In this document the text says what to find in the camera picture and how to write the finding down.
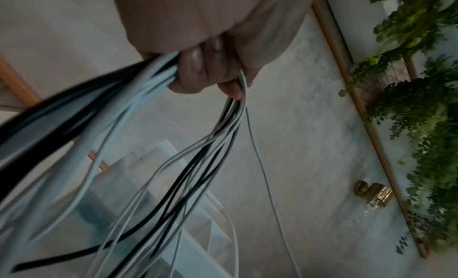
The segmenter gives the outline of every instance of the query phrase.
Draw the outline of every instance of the marble wall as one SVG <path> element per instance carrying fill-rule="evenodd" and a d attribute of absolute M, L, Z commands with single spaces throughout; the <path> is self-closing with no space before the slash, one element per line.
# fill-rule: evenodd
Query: marble wall
<path fill-rule="evenodd" d="M 0 31 L 0 54 L 42 97 L 139 60 L 111 0 L 0 0 Z M 403 256 L 395 252 L 407 230 L 396 201 L 365 217 L 352 193 L 358 179 L 388 181 L 352 100 L 337 96 L 343 87 L 309 14 L 249 91 L 287 238 L 304 277 L 409 277 L 419 255 L 414 245 Z M 211 130 L 223 104 L 217 88 L 164 92 L 142 106 L 118 143 L 168 139 L 183 149 Z M 212 192 L 236 227 L 240 276 L 294 277 L 246 125 Z"/>

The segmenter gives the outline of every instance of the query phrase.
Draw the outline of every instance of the hanging plant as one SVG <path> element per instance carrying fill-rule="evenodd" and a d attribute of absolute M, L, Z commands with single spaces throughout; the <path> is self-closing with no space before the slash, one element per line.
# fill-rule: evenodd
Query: hanging plant
<path fill-rule="evenodd" d="M 381 47 L 374 56 L 368 56 L 352 73 L 349 89 L 363 83 L 368 77 L 384 73 L 393 62 L 418 51 L 427 52 L 444 39 L 442 29 L 458 25 L 458 0 L 399 0 L 401 5 L 374 28 Z"/>
<path fill-rule="evenodd" d="M 367 121 L 393 121 L 391 138 L 410 136 L 416 159 L 407 175 L 408 219 L 416 236 L 434 251 L 458 246 L 458 62 L 429 60 L 424 77 L 392 84 L 366 111 Z M 403 253 L 407 236 L 396 248 Z"/>

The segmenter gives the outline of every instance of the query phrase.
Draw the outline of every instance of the wooden frame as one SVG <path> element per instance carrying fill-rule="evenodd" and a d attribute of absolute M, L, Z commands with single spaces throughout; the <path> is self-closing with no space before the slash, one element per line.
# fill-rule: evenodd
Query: wooden frame
<path fill-rule="evenodd" d="M 327 22 L 326 18 L 324 17 L 323 9 L 321 8 L 319 2 L 314 2 L 312 5 L 313 12 L 315 14 L 315 17 L 318 21 L 318 24 L 320 25 L 323 34 L 329 44 L 329 47 L 334 55 L 335 61 L 337 63 L 337 66 L 339 67 L 339 70 L 342 74 L 343 79 L 345 80 L 345 83 L 347 86 L 351 82 L 351 76 L 350 76 L 350 68 L 348 68 L 345 59 L 343 57 L 343 54 L 341 50 L 339 49 L 339 46 L 337 45 L 336 40 L 333 37 L 331 27 L 329 23 Z M 415 79 L 417 77 L 417 74 L 415 72 L 415 69 L 413 67 L 412 60 L 410 58 L 405 58 L 406 66 L 408 73 L 412 79 Z M 356 108 L 358 109 L 359 114 L 362 116 L 362 114 L 365 112 L 365 106 L 363 102 L 358 98 L 356 92 L 351 89 L 350 90 L 351 97 L 353 99 L 354 104 L 356 105 Z M 404 196 L 401 192 L 401 188 L 398 185 L 398 181 L 396 180 L 396 177 L 393 173 L 393 170 L 390 167 L 388 158 L 386 157 L 385 151 L 383 150 L 382 144 L 377 136 L 377 132 L 375 131 L 375 128 L 372 126 L 372 124 L 367 124 L 364 123 L 366 127 L 366 131 L 369 134 L 369 137 L 372 141 L 372 144 L 374 145 L 375 151 L 377 152 L 378 158 L 380 159 L 380 163 L 382 164 L 383 170 L 385 171 L 386 177 L 388 178 L 388 181 L 395 193 L 396 200 L 399 203 L 399 206 L 401 207 L 401 211 L 404 215 L 404 218 L 407 219 L 409 218 L 410 214 L 408 212 L 407 208 L 407 203 L 404 200 Z M 429 254 L 429 250 L 423 245 L 418 243 L 417 237 L 413 235 L 414 241 L 416 243 L 416 246 L 418 247 L 418 251 L 420 253 L 420 256 L 422 258 L 427 258 Z"/>
<path fill-rule="evenodd" d="M 16 73 L 16 71 L 0 56 L 0 80 L 8 86 L 11 91 L 24 102 L 27 106 L 31 107 L 39 104 L 41 97 Z M 92 160 L 95 159 L 96 154 L 91 151 L 88 157 Z M 109 166 L 102 161 L 99 168 L 107 170 Z"/>

